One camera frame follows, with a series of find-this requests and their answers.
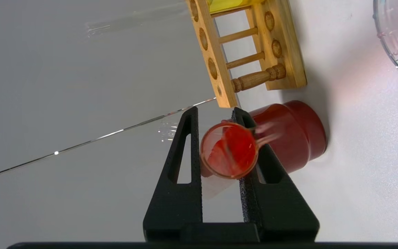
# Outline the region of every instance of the white table surface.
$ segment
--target white table surface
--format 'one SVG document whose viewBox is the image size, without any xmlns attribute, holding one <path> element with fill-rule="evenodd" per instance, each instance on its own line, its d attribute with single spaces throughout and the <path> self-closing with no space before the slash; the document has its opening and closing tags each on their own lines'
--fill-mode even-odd
<svg viewBox="0 0 398 249">
<path fill-rule="evenodd" d="M 318 241 L 398 241 L 398 70 L 376 36 L 372 0 L 291 0 L 308 86 L 238 94 L 243 109 L 293 99 L 309 104 L 329 138 L 323 156 L 291 174 L 321 228 Z M 221 17 L 221 35 L 248 28 Z M 224 46 L 228 60 L 255 53 L 251 38 Z M 258 63 L 232 70 L 259 71 Z"/>
</svg>

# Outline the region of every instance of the wooden peg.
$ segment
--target wooden peg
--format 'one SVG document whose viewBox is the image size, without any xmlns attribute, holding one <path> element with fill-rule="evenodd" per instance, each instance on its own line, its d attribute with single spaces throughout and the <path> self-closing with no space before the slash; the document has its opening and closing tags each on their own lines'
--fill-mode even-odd
<svg viewBox="0 0 398 249">
<path fill-rule="evenodd" d="M 221 44 L 229 43 L 231 41 L 235 41 L 235 40 L 238 40 L 238 39 L 241 39 L 241 38 L 245 38 L 245 37 L 248 37 L 250 35 L 257 35 L 257 33 L 259 33 L 259 30 L 257 30 L 257 27 L 253 27 L 253 28 L 250 28 L 248 30 L 243 30 L 243 31 L 238 32 L 238 33 L 222 36 L 222 37 L 219 38 L 219 42 Z"/>
<path fill-rule="evenodd" d="M 237 79 L 232 79 L 231 83 L 233 85 L 234 92 L 238 93 L 240 91 L 263 84 L 267 81 L 283 79 L 284 77 L 286 77 L 285 66 L 279 63 L 275 66 L 267 68 L 265 71 L 247 74 Z"/>
<path fill-rule="evenodd" d="M 261 60 L 261 59 L 265 59 L 264 52 L 260 52 L 260 53 L 254 54 L 254 55 L 250 55 L 250 56 L 226 63 L 226 67 L 227 67 L 227 69 L 232 69 L 232 68 L 235 68 L 238 66 L 242 66 L 242 65 L 245 65 L 245 64 L 248 64 L 251 62 Z"/>
</svg>

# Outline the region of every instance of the red container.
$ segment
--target red container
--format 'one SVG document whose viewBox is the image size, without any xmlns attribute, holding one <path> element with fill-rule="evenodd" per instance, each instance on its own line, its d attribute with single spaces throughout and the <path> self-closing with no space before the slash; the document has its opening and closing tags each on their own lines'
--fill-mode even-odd
<svg viewBox="0 0 398 249">
<path fill-rule="evenodd" d="M 272 104 L 250 112 L 257 124 L 277 122 L 283 135 L 270 142 L 287 173 L 303 168 L 326 149 L 325 129 L 316 112 L 301 101 Z"/>
</svg>

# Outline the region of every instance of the glass beaker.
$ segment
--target glass beaker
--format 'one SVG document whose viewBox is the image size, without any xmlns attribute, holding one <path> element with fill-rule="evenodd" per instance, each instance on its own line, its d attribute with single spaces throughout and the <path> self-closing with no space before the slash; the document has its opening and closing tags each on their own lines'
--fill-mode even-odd
<svg viewBox="0 0 398 249">
<path fill-rule="evenodd" d="M 241 178 L 253 169 L 259 148 L 281 134 L 281 129 L 273 122 L 251 129 L 237 123 L 219 123 L 211 127 L 202 139 L 201 161 L 214 175 Z"/>
</svg>

